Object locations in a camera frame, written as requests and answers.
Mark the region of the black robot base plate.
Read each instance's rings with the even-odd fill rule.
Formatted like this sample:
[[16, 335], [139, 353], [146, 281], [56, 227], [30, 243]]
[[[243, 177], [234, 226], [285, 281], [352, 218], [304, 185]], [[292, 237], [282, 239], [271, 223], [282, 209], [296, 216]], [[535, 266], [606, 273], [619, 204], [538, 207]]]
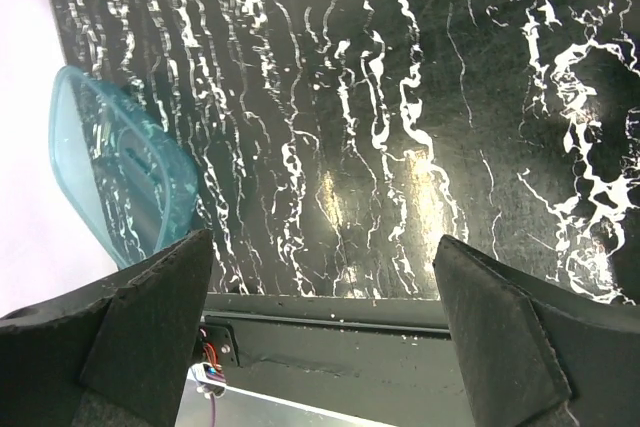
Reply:
[[436, 300], [208, 294], [229, 384], [397, 426], [473, 423]]

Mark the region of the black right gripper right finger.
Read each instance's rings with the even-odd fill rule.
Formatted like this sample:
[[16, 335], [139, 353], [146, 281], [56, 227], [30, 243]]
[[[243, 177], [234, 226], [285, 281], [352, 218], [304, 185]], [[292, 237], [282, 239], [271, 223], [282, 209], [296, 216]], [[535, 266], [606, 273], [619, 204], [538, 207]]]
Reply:
[[451, 236], [434, 272], [476, 425], [638, 425], [638, 307], [594, 302]]

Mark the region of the blue transparent plastic container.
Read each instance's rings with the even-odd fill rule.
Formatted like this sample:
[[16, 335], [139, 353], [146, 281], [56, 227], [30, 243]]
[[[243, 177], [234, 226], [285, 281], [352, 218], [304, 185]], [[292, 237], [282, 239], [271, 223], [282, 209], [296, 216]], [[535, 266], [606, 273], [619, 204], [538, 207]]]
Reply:
[[118, 86], [65, 66], [51, 96], [49, 157], [61, 191], [119, 269], [182, 239], [195, 165]]

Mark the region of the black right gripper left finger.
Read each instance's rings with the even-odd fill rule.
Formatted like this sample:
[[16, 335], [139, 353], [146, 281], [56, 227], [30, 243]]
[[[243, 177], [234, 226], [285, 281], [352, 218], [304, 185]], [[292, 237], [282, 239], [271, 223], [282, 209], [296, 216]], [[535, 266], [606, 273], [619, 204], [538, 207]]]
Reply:
[[198, 230], [3, 316], [2, 425], [173, 425], [212, 264], [212, 235]]

